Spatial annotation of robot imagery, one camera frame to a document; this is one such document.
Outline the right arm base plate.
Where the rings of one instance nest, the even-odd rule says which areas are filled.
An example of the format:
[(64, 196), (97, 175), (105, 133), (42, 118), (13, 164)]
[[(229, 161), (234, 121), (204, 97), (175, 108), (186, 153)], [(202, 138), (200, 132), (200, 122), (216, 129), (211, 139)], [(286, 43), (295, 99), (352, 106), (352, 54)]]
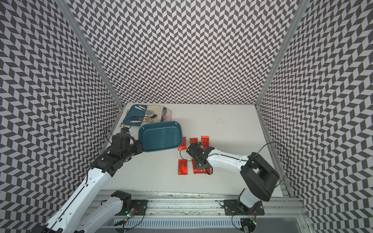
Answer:
[(244, 204), (239, 203), (238, 200), (223, 200), (222, 208), (226, 216), (232, 216), (233, 214), (241, 216), (265, 215), (262, 201), (257, 202), (253, 207), (246, 207)]

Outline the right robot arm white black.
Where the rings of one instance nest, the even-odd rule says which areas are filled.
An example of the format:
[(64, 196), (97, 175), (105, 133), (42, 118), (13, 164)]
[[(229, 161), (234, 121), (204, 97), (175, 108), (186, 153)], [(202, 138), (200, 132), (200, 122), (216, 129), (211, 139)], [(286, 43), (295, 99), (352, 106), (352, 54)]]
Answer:
[(280, 179), (278, 172), (258, 152), (234, 155), (210, 146), (203, 149), (200, 143), (193, 143), (186, 153), (194, 160), (197, 170), (222, 168), (242, 177), (246, 187), (235, 206), (244, 215), (253, 213), (262, 201), (268, 202)]

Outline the red tea bag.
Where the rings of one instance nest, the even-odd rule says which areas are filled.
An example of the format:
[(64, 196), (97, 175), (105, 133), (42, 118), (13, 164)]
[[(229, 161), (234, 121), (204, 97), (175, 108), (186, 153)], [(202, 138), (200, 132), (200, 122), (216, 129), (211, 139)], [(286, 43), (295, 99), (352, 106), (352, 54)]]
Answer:
[(198, 138), (190, 138), (189, 139), (190, 144), (198, 144)]
[(186, 137), (183, 137), (183, 140), (182, 140), (182, 144), (178, 147), (178, 150), (181, 151), (181, 150), (186, 150), (187, 147), (186, 147)]
[(192, 159), (192, 167), (193, 167), (193, 173), (194, 174), (208, 174), (208, 175), (212, 174), (210, 168), (203, 169), (203, 170), (197, 170), (194, 159)]
[(203, 146), (203, 149), (209, 147), (209, 136), (201, 136), (201, 144)]
[(188, 174), (187, 160), (179, 159), (179, 161), (178, 161), (178, 174), (179, 175), (187, 175)]

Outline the teal storage box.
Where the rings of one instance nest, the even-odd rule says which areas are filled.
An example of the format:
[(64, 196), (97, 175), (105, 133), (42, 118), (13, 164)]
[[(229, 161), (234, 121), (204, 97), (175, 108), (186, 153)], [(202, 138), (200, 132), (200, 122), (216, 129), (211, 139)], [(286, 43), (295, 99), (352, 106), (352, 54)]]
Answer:
[(144, 152), (178, 148), (183, 143), (182, 126), (177, 121), (146, 124), (138, 132)]

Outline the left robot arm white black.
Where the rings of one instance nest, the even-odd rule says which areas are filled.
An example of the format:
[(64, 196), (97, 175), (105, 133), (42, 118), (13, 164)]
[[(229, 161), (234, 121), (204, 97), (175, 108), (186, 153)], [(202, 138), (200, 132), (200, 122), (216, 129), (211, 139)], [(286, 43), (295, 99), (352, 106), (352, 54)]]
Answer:
[(133, 156), (143, 152), (142, 145), (129, 133), (112, 136), (112, 144), (91, 164), (86, 177), (68, 201), (45, 224), (31, 230), (33, 233), (94, 233), (114, 215), (135, 212), (132, 195), (115, 191), (107, 201), (88, 216), (84, 213), (100, 190)]

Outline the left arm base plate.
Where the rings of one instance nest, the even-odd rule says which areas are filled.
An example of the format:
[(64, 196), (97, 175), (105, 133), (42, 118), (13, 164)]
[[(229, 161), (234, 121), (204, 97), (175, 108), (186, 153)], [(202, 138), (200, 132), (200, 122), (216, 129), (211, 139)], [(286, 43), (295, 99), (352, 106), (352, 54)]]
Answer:
[(132, 200), (131, 204), (122, 209), (117, 216), (126, 216), (129, 213), (136, 214), (136, 216), (144, 216), (147, 211), (148, 200)]

